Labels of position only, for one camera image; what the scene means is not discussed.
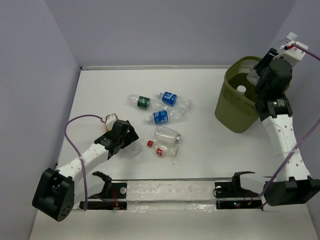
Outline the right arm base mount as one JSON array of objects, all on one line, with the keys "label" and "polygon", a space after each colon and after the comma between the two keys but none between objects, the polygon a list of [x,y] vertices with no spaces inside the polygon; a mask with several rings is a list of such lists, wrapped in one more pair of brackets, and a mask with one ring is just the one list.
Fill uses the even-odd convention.
[{"label": "right arm base mount", "polygon": [[212,191],[217,210],[259,209],[265,204],[258,198],[264,178],[252,171],[235,172],[230,180],[217,181]]}]

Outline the green label plastic bottle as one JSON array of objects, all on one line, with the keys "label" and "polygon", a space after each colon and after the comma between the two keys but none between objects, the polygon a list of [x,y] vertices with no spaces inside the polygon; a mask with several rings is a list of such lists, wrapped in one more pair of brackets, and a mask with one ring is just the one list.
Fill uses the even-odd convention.
[{"label": "green label plastic bottle", "polygon": [[148,111],[162,111],[162,110],[167,110],[168,107],[159,102],[158,100],[155,100],[153,98],[145,97],[142,95],[138,94],[130,94],[127,97],[127,102],[129,103],[130,106],[143,109],[143,110],[148,110]]}]

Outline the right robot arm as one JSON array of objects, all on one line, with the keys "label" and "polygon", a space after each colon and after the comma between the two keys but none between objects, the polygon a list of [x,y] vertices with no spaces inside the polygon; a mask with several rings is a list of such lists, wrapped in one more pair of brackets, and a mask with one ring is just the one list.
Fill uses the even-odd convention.
[{"label": "right robot arm", "polygon": [[293,77],[293,66],[311,52],[297,43],[285,46],[283,53],[271,48],[255,67],[255,108],[267,131],[274,158],[280,162],[259,194],[270,206],[307,203],[320,191],[319,179],[312,178],[304,164],[300,146],[319,126],[317,121],[300,141],[293,127],[293,110],[285,91]]}]

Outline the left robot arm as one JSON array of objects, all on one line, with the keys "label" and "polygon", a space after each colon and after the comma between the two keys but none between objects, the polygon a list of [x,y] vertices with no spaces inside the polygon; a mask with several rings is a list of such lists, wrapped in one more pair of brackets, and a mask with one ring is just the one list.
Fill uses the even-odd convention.
[{"label": "left robot arm", "polygon": [[68,164],[46,169],[39,180],[32,206],[47,216],[63,221],[75,204],[86,197],[110,194],[112,179],[94,168],[139,139],[127,120],[116,120],[108,132],[98,137],[81,155]]}]

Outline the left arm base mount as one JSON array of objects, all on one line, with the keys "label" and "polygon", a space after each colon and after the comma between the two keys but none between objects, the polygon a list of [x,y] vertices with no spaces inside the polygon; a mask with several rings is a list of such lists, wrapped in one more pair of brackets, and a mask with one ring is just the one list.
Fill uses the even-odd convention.
[{"label": "left arm base mount", "polygon": [[128,183],[113,181],[109,175],[95,171],[87,176],[87,210],[126,210]]}]

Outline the clear plastic cup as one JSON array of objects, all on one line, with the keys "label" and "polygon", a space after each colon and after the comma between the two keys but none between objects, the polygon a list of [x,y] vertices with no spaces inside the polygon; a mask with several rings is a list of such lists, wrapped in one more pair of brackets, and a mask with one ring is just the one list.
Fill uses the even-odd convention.
[{"label": "clear plastic cup", "polygon": [[126,146],[123,150],[124,158],[132,159],[142,151],[142,146],[138,140],[134,141],[130,145]]}]

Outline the red cap cola bottle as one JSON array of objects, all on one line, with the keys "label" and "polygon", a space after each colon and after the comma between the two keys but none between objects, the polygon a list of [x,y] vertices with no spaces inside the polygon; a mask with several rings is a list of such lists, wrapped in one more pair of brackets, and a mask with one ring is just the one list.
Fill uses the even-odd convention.
[{"label": "red cap cola bottle", "polygon": [[179,151],[179,147],[175,144],[171,144],[164,141],[152,141],[147,142],[149,148],[154,148],[155,153],[158,157],[175,158]]}]

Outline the clear bottle yellow label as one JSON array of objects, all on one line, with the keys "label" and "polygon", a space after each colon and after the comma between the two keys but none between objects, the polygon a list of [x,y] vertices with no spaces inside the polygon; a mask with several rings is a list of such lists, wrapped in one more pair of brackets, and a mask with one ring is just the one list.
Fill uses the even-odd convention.
[{"label": "clear bottle yellow label", "polygon": [[[287,47],[287,45],[289,43],[295,43],[297,38],[298,38],[298,36],[295,33],[290,32],[287,34],[287,36],[284,39],[276,41],[271,46],[270,49],[273,49],[276,54],[282,54],[287,51],[285,49]],[[259,79],[258,69],[261,68],[260,67],[261,64],[259,66],[258,65],[259,65],[258,63],[255,64],[254,67],[248,73],[248,76],[246,77],[247,80],[253,85],[256,85],[258,83],[258,79]]]}]

